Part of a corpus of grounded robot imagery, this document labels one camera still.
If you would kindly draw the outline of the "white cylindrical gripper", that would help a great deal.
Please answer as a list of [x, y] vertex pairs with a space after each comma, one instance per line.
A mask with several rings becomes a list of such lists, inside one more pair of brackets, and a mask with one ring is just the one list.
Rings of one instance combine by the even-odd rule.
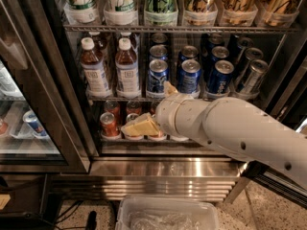
[[155, 136], [161, 127], [173, 136], [204, 136], [202, 121], [210, 102], [178, 93], [169, 81], [165, 81], [163, 86], [166, 98], [156, 108], [155, 118], [144, 113], [123, 125], [121, 131], [128, 136]]

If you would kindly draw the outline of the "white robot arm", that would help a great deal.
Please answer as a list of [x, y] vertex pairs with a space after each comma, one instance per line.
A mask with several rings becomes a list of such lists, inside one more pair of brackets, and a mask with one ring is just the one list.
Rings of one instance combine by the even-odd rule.
[[307, 138], [255, 105], [233, 97], [212, 102], [182, 94], [164, 83], [165, 98], [155, 110], [121, 127], [128, 136], [162, 131], [187, 137], [239, 161], [258, 161], [307, 188]]

